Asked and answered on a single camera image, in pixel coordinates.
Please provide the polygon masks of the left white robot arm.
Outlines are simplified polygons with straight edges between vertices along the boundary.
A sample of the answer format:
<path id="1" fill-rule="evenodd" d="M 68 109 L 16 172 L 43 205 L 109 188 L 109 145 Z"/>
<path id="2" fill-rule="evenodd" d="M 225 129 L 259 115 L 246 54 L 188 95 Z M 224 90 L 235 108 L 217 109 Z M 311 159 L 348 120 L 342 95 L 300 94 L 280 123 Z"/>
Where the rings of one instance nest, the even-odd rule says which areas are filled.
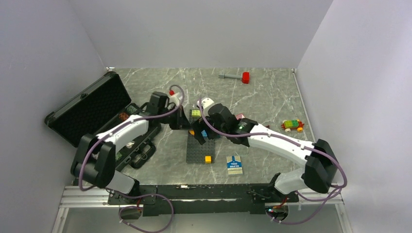
<path id="1" fill-rule="evenodd" d="M 70 169 L 78 178 L 80 190 L 88 191 L 83 185 L 88 182 L 92 188 L 119 192 L 126 203 L 135 203 L 140 196 L 139 181 L 116 170 L 116 154 L 127 143 L 146 134 L 152 123 L 167 124 L 172 130 L 189 129 L 184 100 L 183 90 L 174 94 L 153 92 L 142 112 L 130 115 L 103 133 L 82 136 Z"/>

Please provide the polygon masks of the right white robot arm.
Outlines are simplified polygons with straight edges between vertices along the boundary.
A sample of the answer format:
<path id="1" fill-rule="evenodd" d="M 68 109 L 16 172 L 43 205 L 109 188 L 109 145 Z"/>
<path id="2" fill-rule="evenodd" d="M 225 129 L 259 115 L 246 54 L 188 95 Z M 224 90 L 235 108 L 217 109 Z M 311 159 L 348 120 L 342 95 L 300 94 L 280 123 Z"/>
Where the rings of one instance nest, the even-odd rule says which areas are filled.
<path id="1" fill-rule="evenodd" d="M 328 142 L 299 140 L 275 132 L 248 118 L 236 118 L 230 110 L 206 98 L 196 103 L 201 117 L 192 123 L 195 139 L 202 145 L 208 139 L 224 136 L 232 143 L 246 147 L 263 149 L 280 155 L 299 168 L 288 173 L 274 175 L 268 196 L 273 201 L 281 201 L 287 194 L 300 189 L 325 194 L 332 187 L 338 170 L 336 156 Z"/>

